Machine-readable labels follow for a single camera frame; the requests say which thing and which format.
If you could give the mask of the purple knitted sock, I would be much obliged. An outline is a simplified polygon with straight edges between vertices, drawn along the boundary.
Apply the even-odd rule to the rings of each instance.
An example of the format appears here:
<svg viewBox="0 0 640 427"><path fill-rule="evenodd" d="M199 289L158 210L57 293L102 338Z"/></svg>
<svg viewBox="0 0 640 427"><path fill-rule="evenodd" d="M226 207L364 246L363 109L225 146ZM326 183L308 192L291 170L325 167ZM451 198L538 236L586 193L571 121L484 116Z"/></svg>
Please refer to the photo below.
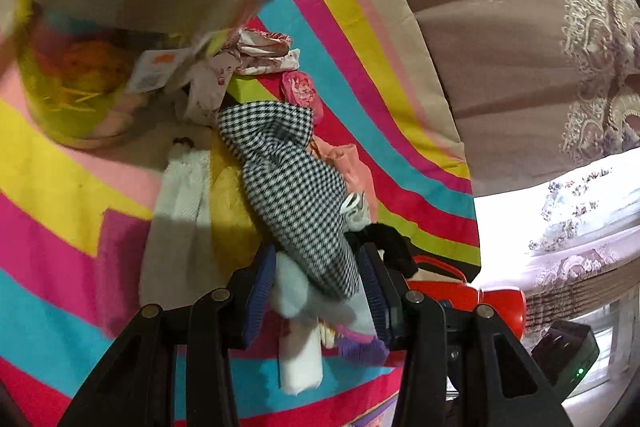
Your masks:
<svg viewBox="0 0 640 427"><path fill-rule="evenodd" d="M337 338L338 355L346 361L365 365L383 366L386 363L390 351L381 339L373 338L362 343L345 336Z"/></svg>

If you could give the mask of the grey blue plush sock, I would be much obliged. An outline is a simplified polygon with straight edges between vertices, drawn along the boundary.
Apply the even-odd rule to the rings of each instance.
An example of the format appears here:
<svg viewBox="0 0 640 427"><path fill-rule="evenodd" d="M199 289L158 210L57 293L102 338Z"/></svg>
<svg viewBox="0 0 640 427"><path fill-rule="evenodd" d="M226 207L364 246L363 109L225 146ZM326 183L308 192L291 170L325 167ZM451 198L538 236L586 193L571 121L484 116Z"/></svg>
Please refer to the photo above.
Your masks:
<svg viewBox="0 0 640 427"><path fill-rule="evenodd" d="M270 306L285 319L311 323L319 320L341 335L364 343L378 335L363 286L347 299L326 297L311 284L299 265L283 253L276 256Z"/></svg>

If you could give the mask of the yellow orange cloth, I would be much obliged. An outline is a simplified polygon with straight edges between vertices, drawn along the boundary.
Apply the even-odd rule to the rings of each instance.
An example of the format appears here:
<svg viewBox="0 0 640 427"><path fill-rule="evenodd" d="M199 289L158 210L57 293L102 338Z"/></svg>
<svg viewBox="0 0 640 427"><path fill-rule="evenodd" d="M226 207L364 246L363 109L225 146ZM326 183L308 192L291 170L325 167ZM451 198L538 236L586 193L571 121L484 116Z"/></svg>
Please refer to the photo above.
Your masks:
<svg viewBox="0 0 640 427"><path fill-rule="evenodd" d="M245 197L241 164L218 133L212 134L209 166L213 256L222 278L229 280L252 263L266 229Z"/></svg>

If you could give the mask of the pink bunny towel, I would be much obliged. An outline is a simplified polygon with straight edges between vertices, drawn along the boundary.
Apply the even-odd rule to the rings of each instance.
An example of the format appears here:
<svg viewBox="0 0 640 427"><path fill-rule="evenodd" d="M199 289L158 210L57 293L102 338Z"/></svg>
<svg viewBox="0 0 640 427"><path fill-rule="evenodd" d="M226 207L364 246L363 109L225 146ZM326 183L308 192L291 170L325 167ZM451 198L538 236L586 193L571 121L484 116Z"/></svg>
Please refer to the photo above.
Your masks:
<svg viewBox="0 0 640 427"><path fill-rule="evenodd" d="M349 193L340 208L348 231L359 232L371 223L370 207L363 193Z"/></svg>

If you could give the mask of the black white checked cloth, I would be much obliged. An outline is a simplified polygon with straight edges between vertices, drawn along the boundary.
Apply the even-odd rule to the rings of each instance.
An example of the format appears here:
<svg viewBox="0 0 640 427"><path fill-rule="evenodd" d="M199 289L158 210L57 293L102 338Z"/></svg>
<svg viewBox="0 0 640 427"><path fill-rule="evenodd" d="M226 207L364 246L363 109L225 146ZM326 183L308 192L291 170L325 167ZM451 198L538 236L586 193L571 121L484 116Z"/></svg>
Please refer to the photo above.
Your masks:
<svg viewBox="0 0 640 427"><path fill-rule="evenodd" d="M309 108L283 102L239 104L218 116L221 140L241 163L254 211L323 294L347 299L360 284L341 215L346 182L308 152L313 131Z"/></svg>

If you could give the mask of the pink fleece cloth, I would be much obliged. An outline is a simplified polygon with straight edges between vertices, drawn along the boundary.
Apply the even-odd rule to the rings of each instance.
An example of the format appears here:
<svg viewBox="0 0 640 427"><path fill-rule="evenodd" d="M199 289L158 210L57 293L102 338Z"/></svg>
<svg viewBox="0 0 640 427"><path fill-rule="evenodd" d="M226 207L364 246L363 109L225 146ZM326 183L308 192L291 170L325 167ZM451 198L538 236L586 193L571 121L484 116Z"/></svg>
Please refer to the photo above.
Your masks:
<svg viewBox="0 0 640 427"><path fill-rule="evenodd" d="M320 136L314 135L310 149L318 158L341 173L349 193L364 195L372 221L378 221L378 199L375 195L372 173L360 159L356 145L332 145L322 140Z"/></svg>

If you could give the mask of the round pink fabric pouch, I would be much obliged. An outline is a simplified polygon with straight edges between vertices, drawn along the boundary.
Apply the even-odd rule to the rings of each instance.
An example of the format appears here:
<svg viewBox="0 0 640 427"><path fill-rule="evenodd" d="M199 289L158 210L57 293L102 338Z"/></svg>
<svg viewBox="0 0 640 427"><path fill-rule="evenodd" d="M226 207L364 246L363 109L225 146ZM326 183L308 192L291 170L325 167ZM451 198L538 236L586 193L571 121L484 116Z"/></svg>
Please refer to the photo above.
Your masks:
<svg viewBox="0 0 640 427"><path fill-rule="evenodd" d="M288 103L309 108L314 124L322 121L323 104L314 82L306 72L285 72L281 77L281 94Z"/></svg>

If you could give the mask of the pink floral bow scarf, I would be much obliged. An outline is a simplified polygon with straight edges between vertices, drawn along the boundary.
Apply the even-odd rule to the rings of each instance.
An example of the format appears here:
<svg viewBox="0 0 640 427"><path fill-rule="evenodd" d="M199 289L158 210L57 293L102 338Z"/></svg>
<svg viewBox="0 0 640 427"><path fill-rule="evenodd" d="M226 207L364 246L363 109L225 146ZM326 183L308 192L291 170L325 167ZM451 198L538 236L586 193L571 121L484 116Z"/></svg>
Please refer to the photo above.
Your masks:
<svg viewBox="0 0 640 427"><path fill-rule="evenodd" d="M188 67L174 90L181 121L214 127L234 75L255 77L299 69L300 49L285 34L242 27L214 54Z"/></svg>

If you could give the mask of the red thermos flask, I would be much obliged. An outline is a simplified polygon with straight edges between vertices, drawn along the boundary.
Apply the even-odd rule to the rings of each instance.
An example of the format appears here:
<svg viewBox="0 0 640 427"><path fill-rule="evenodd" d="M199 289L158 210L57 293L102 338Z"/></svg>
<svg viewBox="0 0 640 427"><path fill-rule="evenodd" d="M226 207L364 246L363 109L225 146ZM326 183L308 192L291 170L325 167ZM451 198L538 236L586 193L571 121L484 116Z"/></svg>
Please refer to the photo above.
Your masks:
<svg viewBox="0 0 640 427"><path fill-rule="evenodd" d="M419 255L413 258L419 271L407 284L413 291L449 303L454 309L473 311L479 305L494 309L518 340L525 333L526 299L516 287L477 289L471 286L462 271L438 259Z"/></svg>

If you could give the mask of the pale green ribbed cloth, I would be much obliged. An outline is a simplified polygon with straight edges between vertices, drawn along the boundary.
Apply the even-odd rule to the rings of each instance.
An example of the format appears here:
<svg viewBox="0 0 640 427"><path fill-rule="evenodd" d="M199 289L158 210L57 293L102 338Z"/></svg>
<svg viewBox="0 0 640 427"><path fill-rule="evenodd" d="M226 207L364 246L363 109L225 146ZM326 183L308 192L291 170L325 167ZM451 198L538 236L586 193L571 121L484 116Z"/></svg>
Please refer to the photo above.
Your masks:
<svg viewBox="0 0 640 427"><path fill-rule="evenodd" d="M175 139L142 258L139 303L192 305L220 284L209 216L210 162L188 138Z"/></svg>

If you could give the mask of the magenta knitted cloth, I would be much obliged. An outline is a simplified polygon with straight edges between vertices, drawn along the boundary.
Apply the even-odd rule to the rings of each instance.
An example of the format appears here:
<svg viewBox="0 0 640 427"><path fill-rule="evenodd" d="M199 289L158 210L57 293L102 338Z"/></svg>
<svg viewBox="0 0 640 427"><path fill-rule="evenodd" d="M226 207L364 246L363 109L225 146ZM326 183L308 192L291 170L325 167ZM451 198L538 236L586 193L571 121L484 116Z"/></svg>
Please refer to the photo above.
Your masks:
<svg viewBox="0 0 640 427"><path fill-rule="evenodd" d="M114 209L103 213L96 257L96 314L115 338L136 315L142 258L151 222Z"/></svg>

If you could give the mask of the multicolour striped table cloth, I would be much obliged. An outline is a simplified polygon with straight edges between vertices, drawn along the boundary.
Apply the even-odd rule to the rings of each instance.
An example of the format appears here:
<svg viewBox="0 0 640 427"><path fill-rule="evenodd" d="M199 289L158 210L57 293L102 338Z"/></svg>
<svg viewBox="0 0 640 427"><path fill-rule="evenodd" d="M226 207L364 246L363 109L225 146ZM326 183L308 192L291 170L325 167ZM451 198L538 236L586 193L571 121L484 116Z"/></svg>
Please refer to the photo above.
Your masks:
<svg viewBox="0 0 640 427"><path fill-rule="evenodd" d="M468 165L410 100L408 74L360 0L276 0L253 20L302 51L324 105L318 132L355 144L378 217L411 244L475 277L480 242ZM165 117L120 150L74 152L26 110L10 46L1 49L1 379L27 420L53 426L112 341L96 314L96 257L107 209L151 222L166 152Z"/></svg>

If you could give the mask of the beige embroidered curtain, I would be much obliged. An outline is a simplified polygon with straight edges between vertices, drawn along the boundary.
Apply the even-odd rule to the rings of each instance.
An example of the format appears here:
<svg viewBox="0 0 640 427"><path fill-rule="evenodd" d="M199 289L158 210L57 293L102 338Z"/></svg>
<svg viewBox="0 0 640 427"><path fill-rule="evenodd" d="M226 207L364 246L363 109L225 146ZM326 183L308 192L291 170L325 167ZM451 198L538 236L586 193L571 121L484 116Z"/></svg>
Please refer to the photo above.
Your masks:
<svg viewBox="0 0 640 427"><path fill-rule="evenodd" d="M360 1L475 195L638 146L636 0Z"/></svg>

